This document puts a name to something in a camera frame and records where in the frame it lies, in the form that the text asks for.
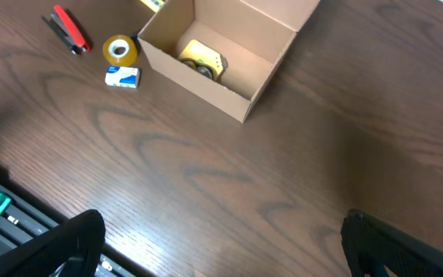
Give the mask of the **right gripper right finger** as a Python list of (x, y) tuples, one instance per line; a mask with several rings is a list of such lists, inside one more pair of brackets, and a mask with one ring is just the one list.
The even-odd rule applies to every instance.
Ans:
[(443, 277), (443, 252), (358, 209), (344, 218), (341, 245), (353, 276)]

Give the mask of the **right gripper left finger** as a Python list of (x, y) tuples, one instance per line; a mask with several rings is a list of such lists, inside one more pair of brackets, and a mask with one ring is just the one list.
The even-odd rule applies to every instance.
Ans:
[(105, 223), (87, 210), (0, 255), (0, 276), (93, 276), (105, 244)]

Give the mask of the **cardboard box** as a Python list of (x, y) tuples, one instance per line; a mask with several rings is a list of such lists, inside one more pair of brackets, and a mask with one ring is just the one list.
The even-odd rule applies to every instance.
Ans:
[[(319, 0), (168, 0), (138, 34), (151, 67), (243, 122)], [(223, 55), (218, 82), (180, 63), (191, 40)]]

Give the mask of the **correction tape dispenser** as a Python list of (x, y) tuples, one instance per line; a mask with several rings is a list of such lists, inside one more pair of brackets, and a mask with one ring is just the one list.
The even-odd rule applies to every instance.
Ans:
[(195, 70), (197, 73), (211, 79), (212, 81), (215, 80), (215, 72), (211, 67), (208, 65), (198, 63), (194, 59), (191, 58), (182, 58), (179, 59), (180, 63), (187, 65), (189, 68)]

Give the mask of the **cream sticky note pad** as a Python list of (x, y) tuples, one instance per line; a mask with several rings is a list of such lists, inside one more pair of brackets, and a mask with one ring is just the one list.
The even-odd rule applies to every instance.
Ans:
[(228, 62), (223, 55), (195, 39), (191, 40), (181, 51), (178, 60), (182, 58), (191, 58), (211, 67), (215, 72), (214, 82), (218, 82), (228, 68)]

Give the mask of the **red black stapler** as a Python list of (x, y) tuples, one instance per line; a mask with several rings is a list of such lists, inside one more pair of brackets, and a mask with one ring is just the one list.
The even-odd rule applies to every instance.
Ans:
[(76, 20), (67, 9), (55, 5), (49, 18), (42, 16), (43, 22), (57, 35), (73, 55), (80, 55), (91, 51), (91, 46), (84, 32), (79, 28)]

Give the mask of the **yellow adhesive tape roll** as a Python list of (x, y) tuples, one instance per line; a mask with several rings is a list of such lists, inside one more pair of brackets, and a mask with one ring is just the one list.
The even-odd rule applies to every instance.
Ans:
[(102, 53), (114, 66), (130, 66), (138, 57), (136, 44), (126, 35), (113, 35), (102, 46)]

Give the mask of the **blue white staples box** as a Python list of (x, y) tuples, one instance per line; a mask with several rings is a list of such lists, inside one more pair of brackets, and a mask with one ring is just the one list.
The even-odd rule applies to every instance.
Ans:
[(115, 87), (137, 88), (140, 76), (140, 68), (110, 65), (105, 73), (105, 84)]

